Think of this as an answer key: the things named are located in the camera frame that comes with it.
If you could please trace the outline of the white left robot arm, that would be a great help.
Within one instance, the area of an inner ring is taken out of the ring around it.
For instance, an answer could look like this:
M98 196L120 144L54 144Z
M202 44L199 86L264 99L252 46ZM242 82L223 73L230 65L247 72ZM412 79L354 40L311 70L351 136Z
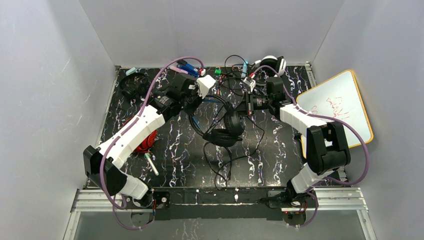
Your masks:
M180 111L196 111L216 80L210 76L194 78L179 73L175 80L149 97L141 113L137 113L117 133L97 147L83 151L85 174L110 196L123 194L140 200L150 190L142 180L121 171L133 151L154 131Z

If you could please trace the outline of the red headphones with cable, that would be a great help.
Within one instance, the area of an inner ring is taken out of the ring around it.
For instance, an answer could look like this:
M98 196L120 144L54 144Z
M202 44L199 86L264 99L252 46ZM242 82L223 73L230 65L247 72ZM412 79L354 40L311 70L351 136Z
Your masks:
M121 147L125 150L132 150L134 154L149 153L156 141L158 130L152 131L149 135L146 135L144 131L145 138L143 140L138 133L135 133L136 130L139 128L135 125L124 135Z

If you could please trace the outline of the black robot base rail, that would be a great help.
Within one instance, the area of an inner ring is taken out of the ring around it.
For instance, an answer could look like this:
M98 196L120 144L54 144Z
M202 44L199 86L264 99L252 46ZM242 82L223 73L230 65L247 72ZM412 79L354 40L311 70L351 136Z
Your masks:
M282 201L269 198L283 192L272 187L215 188L165 187L156 188L156 219L266 219L281 221L289 211L297 211Z

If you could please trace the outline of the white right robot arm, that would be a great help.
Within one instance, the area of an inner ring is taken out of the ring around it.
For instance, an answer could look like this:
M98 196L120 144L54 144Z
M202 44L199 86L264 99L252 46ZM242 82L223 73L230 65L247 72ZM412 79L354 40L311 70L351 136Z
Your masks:
M256 86L252 76L246 84L246 112L267 108L283 123L290 125L306 138L306 163L286 185L293 197L305 194L317 183L351 161L344 127L341 123L326 122L303 110L287 90L283 80L270 77L266 81L266 95L254 96Z

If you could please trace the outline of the blue black headphones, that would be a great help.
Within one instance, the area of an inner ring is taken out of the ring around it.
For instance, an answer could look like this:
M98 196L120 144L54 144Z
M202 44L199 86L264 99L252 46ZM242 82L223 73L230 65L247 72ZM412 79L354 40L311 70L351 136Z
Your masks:
M195 111L191 111L189 116L189 123L192 129L205 141L202 147L203 159L207 163L211 172L214 173L214 187L218 191L224 191L229 186L229 181L233 176L233 163L237 160L244 158L249 158L255 155L258 151L260 144L262 143L265 130L258 125L250 118L249 121L253 124L254 127L258 127L262 131L262 135L257 143L255 149L245 155L233 157L230 147L233 147L236 143L242 142L242 135L245 131L245 114L242 114L247 107L246 103L241 102L236 108L225 101L221 96L218 95L207 95L208 99L214 99L215 102L222 104L222 108L225 109L224 115L220 119L214 118L212 124L205 131L201 129L198 123L195 120ZM214 168L213 161L209 158L206 147L208 145L214 145L216 147L224 148L228 155L228 161L223 162L218 165L218 168Z

